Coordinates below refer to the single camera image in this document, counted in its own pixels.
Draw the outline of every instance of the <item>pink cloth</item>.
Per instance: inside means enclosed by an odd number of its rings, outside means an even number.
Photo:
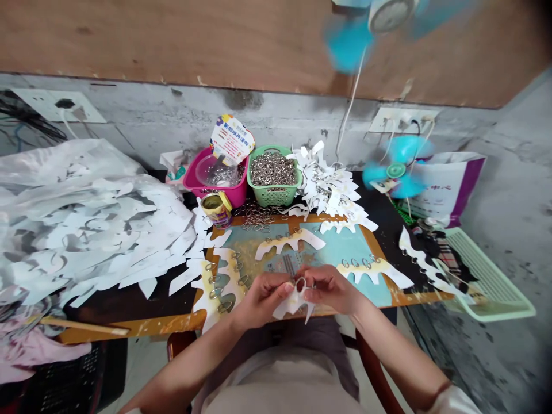
[[[0,323],[0,338],[23,325],[25,318],[16,316]],[[34,365],[71,361],[88,354],[90,343],[67,346],[45,336],[40,326],[27,335],[0,346],[0,384],[24,381],[34,375]]]

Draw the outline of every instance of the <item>shopping bag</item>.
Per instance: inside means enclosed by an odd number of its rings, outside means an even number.
[[[476,152],[442,152],[414,164],[412,174],[421,178],[425,190],[408,200],[412,215],[432,217],[447,227],[459,226],[485,159]],[[399,206],[408,211],[406,200]]]

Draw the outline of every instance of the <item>forearm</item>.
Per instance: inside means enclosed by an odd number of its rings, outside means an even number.
[[[205,378],[234,348],[244,331],[232,314],[182,351],[120,411],[143,414],[185,412]]]
[[[369,300],[360,300],[351,320],[414,410],[428,410],[450,381]]]

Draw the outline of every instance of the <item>small tin can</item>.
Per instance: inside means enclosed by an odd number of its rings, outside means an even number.
[[[201,200],[201,208],[218,229],[226,229],[232,224],[232,213],[223,201],[226,194],[210,194]]]

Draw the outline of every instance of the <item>pink plastic basket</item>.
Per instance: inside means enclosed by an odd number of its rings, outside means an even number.
[[[232,204],[232,208],[238,208],[242,206],[246,201],[247,195],[247,167],[249,163],[249,157],[245,158],[241,162],[245,170],[243,171],[243,177],[241,178],[241,181],[237,186],[232,188],[206,187],[197,179],[195,171],[197,168],[197,164],[199,164],[203,158],[211,154],[212,153],[210,148],[203,149],[199,152],[199,154],[190,164],[190,168],[188,168],[188,170],[186,171],[182,184],[199,198],[204,198],[207,194],[214,193],[215,190],[224,191],[224,193],[230,200],[230,203]]]

